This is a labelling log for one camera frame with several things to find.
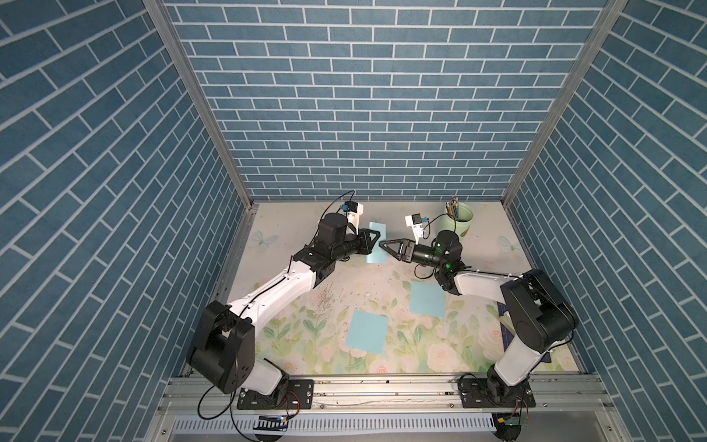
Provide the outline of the light blue square paper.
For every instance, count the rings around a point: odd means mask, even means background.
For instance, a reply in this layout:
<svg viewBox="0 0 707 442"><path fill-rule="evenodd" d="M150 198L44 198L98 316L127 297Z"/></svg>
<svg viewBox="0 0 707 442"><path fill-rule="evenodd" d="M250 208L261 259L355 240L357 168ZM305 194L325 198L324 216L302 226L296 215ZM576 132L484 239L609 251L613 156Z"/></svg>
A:
<svg viewBox="0 0 707 442"><path fill-rule="evenodd" d="M366 256L367 264L383 264L388 262L388 254L381 248L380 243L387 239L387 227L385 224L370 221L369 228L379 232L379 239L372 252Z"/></svg>

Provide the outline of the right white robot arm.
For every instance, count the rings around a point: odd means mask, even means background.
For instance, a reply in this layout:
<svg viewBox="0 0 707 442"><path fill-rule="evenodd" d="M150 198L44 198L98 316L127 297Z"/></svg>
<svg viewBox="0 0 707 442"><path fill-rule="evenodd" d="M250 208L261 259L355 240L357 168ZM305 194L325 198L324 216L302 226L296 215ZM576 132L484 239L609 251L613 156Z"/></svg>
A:
<svg viewBox="0 0 707 442"><path fill-rule="evenodd" d="M431 267L433 278L449 294L506 306L515 336L479 381L490 405L509 407L528 401L530 373L546 354L574 338L578 318L543 270L531 269L520 276L474 270L462 261L462 244L450 230L441 231L429 246L412 239L388 239L380 246L400 262Z"/></svg>

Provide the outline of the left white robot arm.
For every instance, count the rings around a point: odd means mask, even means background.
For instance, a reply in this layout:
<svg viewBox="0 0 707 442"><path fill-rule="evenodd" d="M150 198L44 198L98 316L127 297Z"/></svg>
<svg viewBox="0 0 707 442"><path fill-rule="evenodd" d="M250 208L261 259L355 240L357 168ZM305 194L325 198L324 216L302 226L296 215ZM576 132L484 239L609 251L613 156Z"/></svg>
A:
<svg viewBox="0 0 707 442"><path fill-rule="evenodd" d="M380 237L377 230L360 228L357 214L324 215L313 240L263 287L230 304L213 301L203 310L187 364L224 394L241 388L264 396L284 394L288 374L257 359L257 337L285 307L330 276L336 263L371 254Z"/></svg>

